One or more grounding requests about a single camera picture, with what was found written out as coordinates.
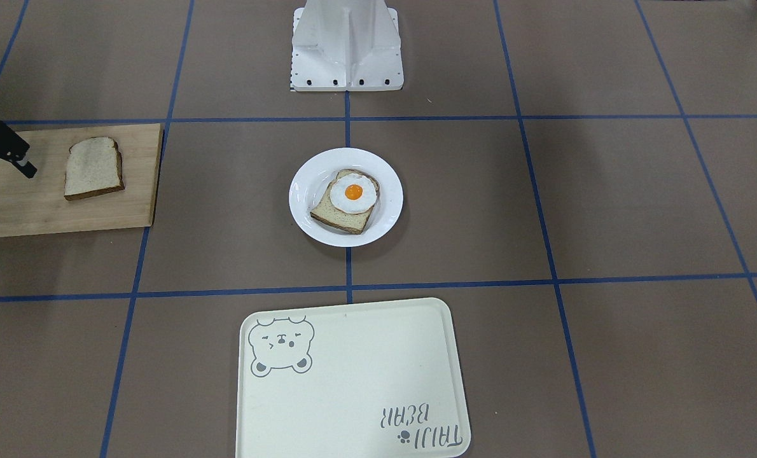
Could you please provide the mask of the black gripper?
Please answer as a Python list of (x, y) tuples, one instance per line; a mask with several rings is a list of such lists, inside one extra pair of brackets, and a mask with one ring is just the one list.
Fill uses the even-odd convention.
[(7, 153), (6, 159), (27, 179), (32, 179), (36, 175), (36, 171), (38, 171), (36, 166), (29, 161), (26, 151), (21, 151), (21, 153), (10, 151)]

